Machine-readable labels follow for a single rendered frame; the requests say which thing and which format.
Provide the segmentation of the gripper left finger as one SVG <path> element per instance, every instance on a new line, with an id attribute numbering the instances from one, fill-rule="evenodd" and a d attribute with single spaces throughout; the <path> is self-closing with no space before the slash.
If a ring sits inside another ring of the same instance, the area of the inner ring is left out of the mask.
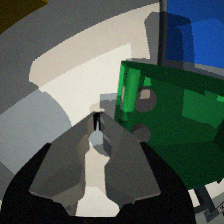
<path id="1" fill-rule="evenodd" d="M 93 111 L 46 143 L 17 172 L 2 200 L 0 224 L 11 224 L 33 213 L 50 213 L 53 202 L 76 216 L 77 201 L 85 194 L 85 154 L 90 150 L 89 137 L 96 131 L 97 120 L 98 112 Z"/>

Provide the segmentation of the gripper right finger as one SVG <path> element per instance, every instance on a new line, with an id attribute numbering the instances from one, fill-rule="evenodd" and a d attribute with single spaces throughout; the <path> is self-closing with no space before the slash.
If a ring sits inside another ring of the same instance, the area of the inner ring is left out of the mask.
<path id="1" fill-rule="evenodd" d="M 119 206 L 134 204 L 136 215 L 173 224 L 197 224 L 190 194 L 178 174 L 146 143 L 141 142 L 103 111 L 98 112 L 108 199 Z"/>

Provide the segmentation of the dark grey metal shelf frame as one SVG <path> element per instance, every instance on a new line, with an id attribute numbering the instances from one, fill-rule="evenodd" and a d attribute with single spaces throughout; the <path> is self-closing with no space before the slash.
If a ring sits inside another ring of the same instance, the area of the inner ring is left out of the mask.
<path id="1" fill-rule="evenodd" d="M 159 0 L 157 65 L 224 80 L 224 0 Z M 195 216 L 209 223 L 224 212 L 205 186 L 193 190 Z"/>

